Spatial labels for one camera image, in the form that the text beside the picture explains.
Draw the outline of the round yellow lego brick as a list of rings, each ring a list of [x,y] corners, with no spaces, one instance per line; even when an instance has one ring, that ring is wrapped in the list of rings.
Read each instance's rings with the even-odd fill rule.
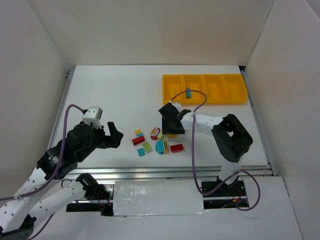
[[[177,135],[177,134],[166,134],[166,136],[167,136],[168,138],[175,139],[178,135]]]

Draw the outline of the light green lego brick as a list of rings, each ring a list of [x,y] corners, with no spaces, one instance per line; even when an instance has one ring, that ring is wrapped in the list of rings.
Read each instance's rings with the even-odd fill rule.
[[[157,135],[157,139],[158,140],[162,140],[164,138],[164,135],[162,134],[162,132],[160,132],[158,135]]]

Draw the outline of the red flower lego brick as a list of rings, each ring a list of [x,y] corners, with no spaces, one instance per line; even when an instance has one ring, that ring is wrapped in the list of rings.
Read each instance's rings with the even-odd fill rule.
[[[158,139],[158,135],[160,134],[161,130],[158,127],[155,127],[151,133],[150,133],[150,138],[154,141]]]

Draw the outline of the yellow long lego brick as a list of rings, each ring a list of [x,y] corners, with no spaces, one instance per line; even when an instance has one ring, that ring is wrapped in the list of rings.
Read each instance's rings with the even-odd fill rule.
[[[172,99],[174,96],[177,95],[176,90],[175,90],[174,88],[170,88],[170,89],[168,90],[168,93],[169,93],[169,97],[170,97],[171,99]]]

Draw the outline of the red rectangular lego brick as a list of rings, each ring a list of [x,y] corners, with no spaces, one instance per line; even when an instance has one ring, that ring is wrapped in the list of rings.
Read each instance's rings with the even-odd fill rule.
[[[170,151],[171,151],[172,153],[182,152],[182,151],[184,151],[184,146],[183,146],[183,144],[171,145],[171,146],[170,146]]]

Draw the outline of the teal long lego brick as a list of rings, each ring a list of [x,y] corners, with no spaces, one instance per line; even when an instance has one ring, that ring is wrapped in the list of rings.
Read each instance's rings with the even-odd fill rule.
[[[190,91],[189,88],[185,89],[185,97],[186,97],[186,99],[191,99],[192,98],[192,92]]]

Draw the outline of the red arch lego brick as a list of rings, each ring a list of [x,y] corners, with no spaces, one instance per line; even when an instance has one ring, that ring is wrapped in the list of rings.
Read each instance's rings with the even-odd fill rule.
[[[141,144],[145,141],[145,137],[142,135],[142,136],[139,136],[139,137],[136,137],[134,139],[132,139],[132,144],[134,146],[138,145],[138,144]]]

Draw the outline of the small teal lego brick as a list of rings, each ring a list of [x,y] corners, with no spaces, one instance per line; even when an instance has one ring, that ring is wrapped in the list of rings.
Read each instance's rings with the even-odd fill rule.
[[[136,137],[137,137],[137,138],[139,138],[139,137],[141,137],[141,136],[143,136],[143,133],[142,133],[142,132],[141,132],[141,133],[136,134]]]

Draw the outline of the small yellow lego brick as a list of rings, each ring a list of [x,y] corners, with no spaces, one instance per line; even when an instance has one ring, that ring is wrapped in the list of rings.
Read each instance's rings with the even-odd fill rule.
[[[138,129],[138,130],[135,131],[135,134],[137,135],[137,134],[140,134],[141,132],[142,131],[140,129]]]

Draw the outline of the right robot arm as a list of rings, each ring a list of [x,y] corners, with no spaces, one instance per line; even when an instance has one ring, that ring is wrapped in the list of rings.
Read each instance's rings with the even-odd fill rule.
[[[191,131],[191,165],[196,179],[195,166],[195,133],[213,137],[220,155],[223,157],[221,170],[217,176],[217,186],[211,190],[203,190],[197,184],[203,196],[215,191],[229,192],[234,187],[241,172],[241,161],[253,144],[253,138],[234,114],[225,117],[213,117],[198,114],[195,111],[179,110],[174,104],[167,103],[159,109],[162,117],[162,129],[165,134],[182,135]]]

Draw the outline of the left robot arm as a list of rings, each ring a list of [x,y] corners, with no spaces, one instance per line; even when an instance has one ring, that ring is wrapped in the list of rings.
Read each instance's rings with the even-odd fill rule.
[[[123,138],[113,122],[107,124],[110,134],[103,127],[80,122],[64,133],[55,147],[48,149],[31,176],[16,195],[0,209],[0,238],[2,240],[27,240],[39,223],[67,206],[85,198],[97,200],[110,198],[109,192],[89,173],[80,174],[62,190],[44,198],[56,180],[63,180],[75,170],[95,149],[118,148]]]

